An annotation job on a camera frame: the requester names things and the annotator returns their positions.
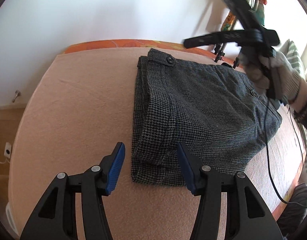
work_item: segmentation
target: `wrist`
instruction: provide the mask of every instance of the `wrist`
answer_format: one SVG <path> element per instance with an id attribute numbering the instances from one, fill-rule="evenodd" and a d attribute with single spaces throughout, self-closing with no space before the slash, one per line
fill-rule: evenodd
<path id="1" fill-rule="evenodd" d="M 298 95 L 293 102 L 289 101 L 290 106 L 299 113 L 307 103 L 307 82 L 304 79 L 300 81 Z"/>

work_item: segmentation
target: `hand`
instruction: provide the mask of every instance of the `hand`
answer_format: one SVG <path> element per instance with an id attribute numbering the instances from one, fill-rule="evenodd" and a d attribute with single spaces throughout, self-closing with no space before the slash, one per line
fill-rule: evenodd
<path id="1" fill-rule="evenodd" d="M 292 69 L 285 55 L 277 51 L 276 57 L 266 58 L 259 56 L 259 60 L 266 67 L 278 68 L 282 94 L 286 96 L 289 103 L 294 102 L 300 90 L 302 78 L 296 70 Z M 242 64 L 247 76 L 253 82 L 256 91 L 264 94 L 269 88 L 269 79 L 263 75 L 260 66 L 249 63 L 246 57 L 243 57 Z"/>

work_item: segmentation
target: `wooden floor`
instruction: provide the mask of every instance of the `wooden floor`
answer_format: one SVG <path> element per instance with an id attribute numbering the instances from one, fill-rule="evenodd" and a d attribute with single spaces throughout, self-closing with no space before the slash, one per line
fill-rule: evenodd
<path id="1" fill-rule="evenodd" d="M 15 141 L 15 135 L 17 133 L 23 111 L 24 108 L 0 110 L 0 162 L 3 162 L 6 159 L 3 155 L 6 142 L 9 142 L 11 145 L 13 145 Z M 0 164 L 0 175 L 9 175 L 8 162 L 5 164 Z M 10 227 L 5 214 L 7 203 L 8 179 L 0 178 L 0 221 L 9 231 Z"/>

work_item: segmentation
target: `white power socket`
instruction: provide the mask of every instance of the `white power socket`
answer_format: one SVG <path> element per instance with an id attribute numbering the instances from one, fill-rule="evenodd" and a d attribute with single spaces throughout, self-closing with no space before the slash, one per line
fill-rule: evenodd
<path id="1" fill-rule="evenodd" d="M 5 152 L 3 153 L 3 155 L 6 157 L 6 158 L 8 158 L 8 159 L 10 159 L 11 158 L 11 144 L 10 143 L 8 143 L 8 142 L 6 142 L 6 146 L 5 146 Z"/>

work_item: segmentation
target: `metal pin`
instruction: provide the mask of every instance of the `metal pin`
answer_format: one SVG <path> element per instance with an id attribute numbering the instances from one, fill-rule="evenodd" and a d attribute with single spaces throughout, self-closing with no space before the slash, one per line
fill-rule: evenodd
<path id="1" fill-rule="evenodd" d="M 208 165 L 203 165 L 203 166 L 201 167 L 201 169 L 202 169 L 203 171 L 211 171 L 211 168 L 210 168 L 210 166 L 208 166 Z"/>
<path id="2" fill-rule="evenodd" d="M 15 102 L 15 99 L 16 99 L 17 97 L 19 97 L 19 96 L 21 96 L 21 92 L 20 92 L 19 90 L 16 90 L 16 92 L 15 92 L 15 97 L 12 99 L 12 102 L 14 103 L 14 102 Z"/>
<path id="3" fill-rule="evenodd" d="M 100 171 L 100 166 L 98 166 L 98 165 L 95 165 L 95 166 L 93 166 L 92 168 L 91 168 L 91 170 L 92 171 Z"/>
<path id="4" fill-rule="evenodd" d="M 65 176 L 66 176 L 66 174 L 64 172 L 60 172 L 60 173 L 58 173 L 57 178 L 63 179 Z"/>
<path id="5" fill-rule="evenodd" d="M 242 172 L 242 171 L 239 171 L 238 173 L 237 173 L 237 176 L 239 177 L 239 178 L 245 178 L 246 177 L 246 175 Z"/>

